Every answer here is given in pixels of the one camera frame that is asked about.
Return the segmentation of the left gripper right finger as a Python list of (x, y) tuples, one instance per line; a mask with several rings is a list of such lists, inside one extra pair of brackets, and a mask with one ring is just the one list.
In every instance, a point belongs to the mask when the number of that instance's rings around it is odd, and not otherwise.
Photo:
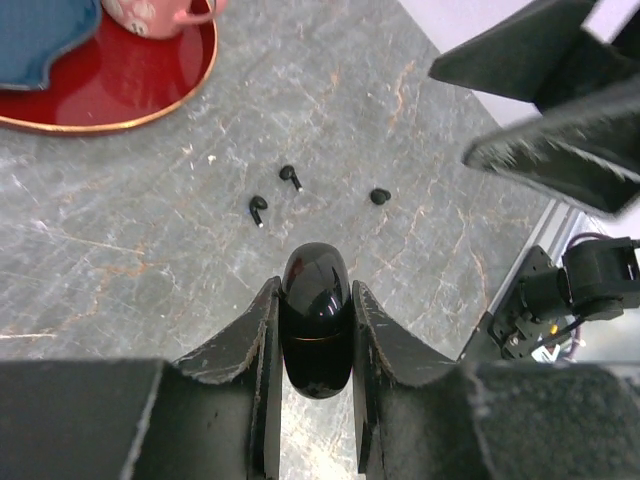
[(635, 363), (455, 362), (352, 287), (357, 463), (369, 479), (635, 479)]

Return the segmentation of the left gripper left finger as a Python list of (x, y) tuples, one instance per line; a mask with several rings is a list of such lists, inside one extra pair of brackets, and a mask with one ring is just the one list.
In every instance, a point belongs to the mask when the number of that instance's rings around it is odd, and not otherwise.
[(161, 358), (1, 365), (5, 479), (274, 479), (278, 278), (213, 338)]

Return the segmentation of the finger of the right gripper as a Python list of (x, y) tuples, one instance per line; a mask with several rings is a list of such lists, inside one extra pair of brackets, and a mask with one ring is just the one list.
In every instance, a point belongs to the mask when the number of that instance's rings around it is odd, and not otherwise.
[(463, 164), (595, 215), (620, 215), (639, 201), (639, 81), (478, 137)]
[(438, 56), (429, 76), (543, 113), (638, 75), (639, 13), (604, 43), (583, 27), (595, 5), (534, 1)]

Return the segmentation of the black glossy charging case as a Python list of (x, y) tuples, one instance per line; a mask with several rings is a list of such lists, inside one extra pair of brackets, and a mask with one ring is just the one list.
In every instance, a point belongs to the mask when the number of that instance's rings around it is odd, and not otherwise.
[(279, 336), (294, 389), (310, 399), (339, 394), (354, 356), (354, 307), (348, 271), (333, 246), (313, 242), (292, 252), (279, 300)]

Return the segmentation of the black stem earbud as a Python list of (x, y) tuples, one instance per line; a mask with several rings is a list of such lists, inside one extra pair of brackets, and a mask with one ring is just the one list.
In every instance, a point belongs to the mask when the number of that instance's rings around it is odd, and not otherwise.
[(298, 192), (303, 191), (303, 186), (292, 165), (285, 165), (279, 171), (279, 178), (283, 181), (291, 181)]
[(262, 228), (264, 226), (260, 212), (267, 208), (268, 203), (262, 196), (255, 195), (249, 201), (249, 212), (258, 228)]

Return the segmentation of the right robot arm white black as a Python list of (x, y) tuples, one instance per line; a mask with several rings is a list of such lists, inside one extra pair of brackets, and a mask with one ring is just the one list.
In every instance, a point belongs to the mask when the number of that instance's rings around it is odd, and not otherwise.
[[(439, 56), (438, 81), (529, 102), (538, 117), (475, 139), (469, 168), (512, 179), (603, 216), (639, 197), (639, 20), (611, 43), (583, 26), (590, 1), (534, 1)], [(637, 240), (583, 234), (559, 265), (532, 246), (465, 360), (541, 360), (587, 321), (639, 305)]]

